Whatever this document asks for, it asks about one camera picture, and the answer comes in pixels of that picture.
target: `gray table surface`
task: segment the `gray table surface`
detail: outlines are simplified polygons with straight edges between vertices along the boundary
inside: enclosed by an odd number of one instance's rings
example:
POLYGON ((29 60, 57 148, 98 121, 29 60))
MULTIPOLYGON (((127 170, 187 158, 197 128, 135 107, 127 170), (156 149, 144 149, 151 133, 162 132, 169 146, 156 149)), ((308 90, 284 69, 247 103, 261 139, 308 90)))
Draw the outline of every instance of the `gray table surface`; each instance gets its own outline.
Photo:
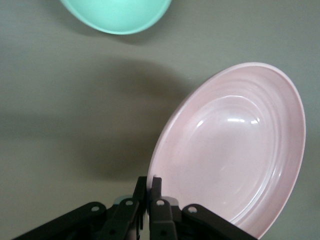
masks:
POLYGON ((58 0, 0 6, 0 239, 131 194, 179 103, 244 62, 284 71, 306 115, 296 186, 262 239, 320 239, 319 0, 173 0, 153 27, 124 36, 58 0))

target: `teal bowl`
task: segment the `teal bowl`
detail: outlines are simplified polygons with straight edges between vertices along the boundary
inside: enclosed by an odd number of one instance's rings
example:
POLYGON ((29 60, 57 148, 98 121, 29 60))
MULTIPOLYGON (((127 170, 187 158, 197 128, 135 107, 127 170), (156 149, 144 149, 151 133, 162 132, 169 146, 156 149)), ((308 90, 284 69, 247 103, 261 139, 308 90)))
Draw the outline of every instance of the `teal bowl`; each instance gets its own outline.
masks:
POLYGON ((108 34, 127 35, 154 25, 172 0, 60 0, 86 25, 108 34))

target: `dish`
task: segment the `dish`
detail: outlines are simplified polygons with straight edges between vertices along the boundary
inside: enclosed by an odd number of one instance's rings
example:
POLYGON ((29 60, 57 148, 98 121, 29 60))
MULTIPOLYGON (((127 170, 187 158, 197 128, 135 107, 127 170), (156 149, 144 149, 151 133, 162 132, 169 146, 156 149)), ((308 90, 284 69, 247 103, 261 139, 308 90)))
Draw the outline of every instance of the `dish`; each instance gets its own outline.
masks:
POLYGON ((249 62, 219 72, 171 116, 151 159, 147 188, 180 208, 200 204, 261 238, 286 204, 301 167, 305 114, 292 81, 249 62))
POLYGON ((155 24, 171 0, 60 0, 80 21, 104 33, 127 35, 155 24))

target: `tilted pink dish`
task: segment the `tilted pink dish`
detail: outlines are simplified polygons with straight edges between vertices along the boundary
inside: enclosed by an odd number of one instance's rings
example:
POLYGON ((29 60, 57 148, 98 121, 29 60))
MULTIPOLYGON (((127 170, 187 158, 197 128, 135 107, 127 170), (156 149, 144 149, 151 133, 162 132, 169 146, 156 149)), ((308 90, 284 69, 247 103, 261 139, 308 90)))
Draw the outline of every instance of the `tilted pink dish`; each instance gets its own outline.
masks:
POLYGON ((219 72, 172 115, 148 172, 180 208, 200 204, 256 238, 276 220, 302 163, 306 123, 291 80, 251 62, 219 72))

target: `silver screw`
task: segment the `silver screw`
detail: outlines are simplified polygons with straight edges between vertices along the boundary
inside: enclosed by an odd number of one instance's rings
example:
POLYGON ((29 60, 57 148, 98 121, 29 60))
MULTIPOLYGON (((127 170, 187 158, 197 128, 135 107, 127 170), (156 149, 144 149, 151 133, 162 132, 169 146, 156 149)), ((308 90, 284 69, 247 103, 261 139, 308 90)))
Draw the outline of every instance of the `silver screw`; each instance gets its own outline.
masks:
POLYGON ((157 205, 157 206, 163 206, 163 205, 165 205, 165 201, 163 201, 163 200, 158 200, 158 201, 156 201, 156 205, 157 205))
POLYGON ((91 208, 91 212, 96 212, 98 211, 100 208, 98 206, 94 206, 91 208))
POLYGON ((125 205, 127 205, 127 206, 131 206, 133 204, 134 204, 134 202, 131 201, 131 200, 128 200, 128 201, 125 202, 125 205))
POLYGON ((191 214, 196 214, 198 212, 198 210, 194 206, 190 206, 188 208, 188 212, 191 214))

